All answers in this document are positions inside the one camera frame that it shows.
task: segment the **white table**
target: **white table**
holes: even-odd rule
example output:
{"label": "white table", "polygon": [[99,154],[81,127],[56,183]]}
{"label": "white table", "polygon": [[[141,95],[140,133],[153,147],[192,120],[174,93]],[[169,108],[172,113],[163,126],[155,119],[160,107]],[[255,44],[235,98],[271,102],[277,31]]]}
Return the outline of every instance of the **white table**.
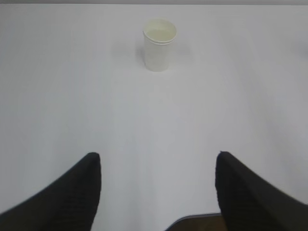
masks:
{"label": "white table", "polygon": [[[178,28],[162,73],[152,17]],[[307,87],[307,6],[0,5],[0,211],[92,151],[94,231],[219,212],[220,150],[308,203]]]}

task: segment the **stacked cups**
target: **stacked cups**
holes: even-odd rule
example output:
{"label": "stacked cups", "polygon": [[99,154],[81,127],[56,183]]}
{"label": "stacked cups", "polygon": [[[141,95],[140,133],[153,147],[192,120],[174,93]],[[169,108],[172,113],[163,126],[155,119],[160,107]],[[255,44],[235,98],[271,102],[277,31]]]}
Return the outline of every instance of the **stacked cups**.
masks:
{"label": "stacked cups", "polygon": [[164,19],[152,19],[143,29],[144,61],[151,71],[163,71],[169,66],[170,46],[177,35],[176,27]]}

